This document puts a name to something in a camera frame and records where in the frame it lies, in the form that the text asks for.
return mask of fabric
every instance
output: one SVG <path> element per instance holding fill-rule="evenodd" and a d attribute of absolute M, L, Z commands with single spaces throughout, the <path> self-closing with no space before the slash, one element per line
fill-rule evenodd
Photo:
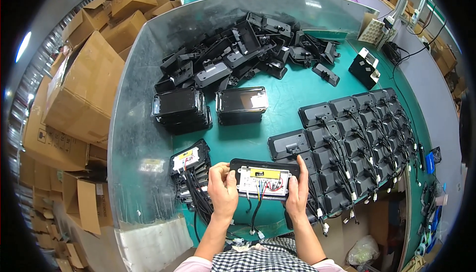
<path fill-rule="evenodd" d="M 341 272 L 344 271 L 333 260 L 324 259 L 309 265 L 294 253 L 296 243 L 291 238 L 271 238 L 259 240 L 259 244 L 234 244 L 239 250 L 231 249 L 216 254 L 213 261 L 200 257 L 189 257 L 175 272 L 225 272 L 225 271 L 296 271 L 296 272 Z"/>

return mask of pink sleeve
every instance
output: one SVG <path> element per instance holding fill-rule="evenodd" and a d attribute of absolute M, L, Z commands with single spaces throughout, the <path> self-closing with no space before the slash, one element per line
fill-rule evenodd
<path fill-rule="evenodd" d="M 191 256 L 184 260 L 174 272 L 210 272 L 211 262 L 201 257 Z"/>
<path fill-rule="evenodd" d="M 342 269 L 341 266 L 337 265 L 334 263 L 334 260 L 327 259 L 320 261 L 319 263 L 315 263 L 312 265 L 313 268 L 316 268 L 319 270 L 319 272 L 342 272 L 344 269 Z"/>

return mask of ceiling light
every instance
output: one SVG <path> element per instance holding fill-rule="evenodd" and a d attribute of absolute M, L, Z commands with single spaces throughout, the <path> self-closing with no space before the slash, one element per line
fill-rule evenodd
<path fill-rule="evenodd" d="M 17 58 L 16 58 L 15 62 L 17 62 L 20 59 L 20 57 L 23 54 L 23 52 L 25 51 L 25 49 L 27 49 L 27 45 L 28 45 L 28 42 L 30 41 L 30 37 L 31 37 L 31 31 L 27 33 L 27 35 L 23 39 L 23 42 L 21 42 L 21 45 L 20 45 L 20 48 L 18 49 Z"/>

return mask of teal table surface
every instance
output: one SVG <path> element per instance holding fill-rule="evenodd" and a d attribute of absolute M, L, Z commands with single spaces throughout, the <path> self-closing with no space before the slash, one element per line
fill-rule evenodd
<path fill-rule="evenodd" d="M 325 82 L 313 73 L 311 69 L 304 69 L 294 64 L 286 65 L 288 72 L 282 80 L 278 80 L 263 72 L 257 73 L 252 80 L 240 81 L 238 87 L 264 86 L 266 88 L 269 108 L 263 115 L 260 124 L 219 126 L 215 112 L 215 100 L 213 97 L 208 96 L 207 105 L 212 110 L 213 127 L 207 131 L 174 136 L 172 139 L 174 153 L 189 147 L 200 138 L 204 138 L 210 146 L 212 163 L 229 162 L 233 158 L 271 162 L 267 145 L 268 137 L 301 129 L 302 124 L 297 114 L 300 107 L 367 91 L 348 71 L 350 64 L 362 47 L 369 49 L 379 59 L 377 69 L 381 73 L 381 77 L 379 85 L 376 85 L 374 89 L 380 87 L 392 87 L 395 89 L 403 108 L 412 121 L 412 128 L 416 134 L 417 141 L 422 142 L 425 147 L 431 147 L 428 130 L 417 99 L 401 71 L 396 69 L 394 78 L 392 78 L 393 65 L 380 52 L 377 52 L 372 45 L 359 41 L 344 41 L 341 45 L 337 46 L 337 51 L 341 56 L 336 59 L 335 65 L 326 65 L 340 77 L 337 87 L 333 87 Z M 420 214 L 421 204 L 419 198 L 422 187 L 418 187 L 416 183 L 416 173 L 417 170 L 412 168 L 408 179 L 413 198 L 411 201 L 410 238 L 405 264 L 413 256 L 413 252 L 419 244 L 420 238 L 417 236 L 417 230 L 420 223 L 424 220 Z M 425 181 L 428 181 L 429 184 L 433 181 L 432 178 L 428 177 L 426 173 L 422 173 L 421 170 L 418 172 L 418 179 L 422 184 Z M 248 209 L 249 205 L 246 198 L 239 199 L 238 208 L 233 217 L 235 221 L 250 223 L 253 210 L 258 203 L 255 199 L 251 199 L 251 201 L 253 208 L 247 214 L 245 210 Z M 188 211 L 185 205 L 180 204 L 178 208 L 181 208 L 180 210 L 187 222 L 190 237 L 194 242 L 194 246 L 197 246 L 198 241 L 195 236 L 193 220 L 194 214 Z M 255 224 L 264 233 L 265 237 L 278 236 L 289 232 L 284 220 L 283 205 L 278 201 L 263 201 L 256 215 Z M 206 226 L 197 219 L 197 232 L 200 237 L 205 232 L 205 228 Z M 235 225 L 230 226 L 229 230 L 246 240 L 256 240 L 258 238 L 256 234 L 254 236 L 249 235 L 249 226 Z"/>

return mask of hand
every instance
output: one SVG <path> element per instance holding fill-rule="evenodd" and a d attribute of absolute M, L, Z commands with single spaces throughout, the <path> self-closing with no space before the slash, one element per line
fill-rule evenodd
<path fill-rule="evenodd" d="M 238 205 L 237 180 L 229 163 L 218 163 L 210 168 L 208 193 L 213 203 L 213 216 L 229 223 Z"/>
<path fill-rule="evenodd" d="M 309 172 L 301 156 L 298 156 L 298 164 L 301 169 L 299 184 L 297 178 L 292 176 L 289 180 L 289 197 L 286 201 L 286 211 L 288 211 L 293 222 L 299 219 L 306 219 L 307 221 L 306 204 L 309 192 L 309 186 L 307 185 Z"/>

